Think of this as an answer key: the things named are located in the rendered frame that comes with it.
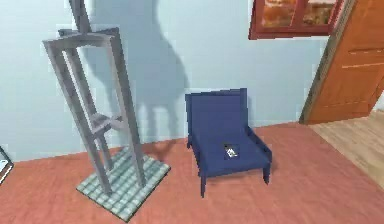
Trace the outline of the small black and white object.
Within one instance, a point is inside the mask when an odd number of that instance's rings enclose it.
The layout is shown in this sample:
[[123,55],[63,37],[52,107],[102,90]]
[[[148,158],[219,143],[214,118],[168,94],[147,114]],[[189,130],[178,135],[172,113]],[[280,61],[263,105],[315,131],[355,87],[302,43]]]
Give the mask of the small black and white object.
[[236,159],[240,155],[240,150],[237,145],[234,144],[225,144],[224,145],[224,159]]

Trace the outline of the red framed window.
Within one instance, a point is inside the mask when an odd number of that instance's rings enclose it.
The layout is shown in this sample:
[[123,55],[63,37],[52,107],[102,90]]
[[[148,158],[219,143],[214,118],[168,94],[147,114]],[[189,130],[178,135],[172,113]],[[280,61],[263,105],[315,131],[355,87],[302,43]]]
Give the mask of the red framed window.
[[249,40],[330,35],[345,0],[253,0]]

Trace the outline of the orange wooden room door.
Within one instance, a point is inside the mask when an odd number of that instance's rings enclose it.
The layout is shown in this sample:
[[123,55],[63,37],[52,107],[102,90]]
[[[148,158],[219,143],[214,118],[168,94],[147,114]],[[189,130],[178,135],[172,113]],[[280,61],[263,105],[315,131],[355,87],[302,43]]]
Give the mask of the orange wooden room door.
[[384,0],[345,0],[299,122],[365,117],[383,92]]

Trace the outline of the dark framed glass object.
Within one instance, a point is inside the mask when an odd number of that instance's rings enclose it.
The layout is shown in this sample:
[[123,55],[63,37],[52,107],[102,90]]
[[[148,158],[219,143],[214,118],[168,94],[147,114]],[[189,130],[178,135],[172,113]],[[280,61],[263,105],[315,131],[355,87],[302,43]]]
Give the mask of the dark framed glass object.
[[6,151],[0,146],[0,185],[4,182],[13,168],[13,161],[8,156]]

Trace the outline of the grey metal frame stand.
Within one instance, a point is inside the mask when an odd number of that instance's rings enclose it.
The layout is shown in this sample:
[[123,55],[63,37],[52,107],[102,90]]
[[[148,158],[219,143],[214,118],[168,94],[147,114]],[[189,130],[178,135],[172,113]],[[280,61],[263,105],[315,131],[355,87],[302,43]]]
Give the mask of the grey metal frame stand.
[[[142,151],[137,119],[118,28],[93,31],[84,0],[68,0],[76,28],[60,29],[43,42],[94,173],[77,190],[128,222],[170,171],[170,166]],[[96,110],[78,49],[107,51],[120,112]]]

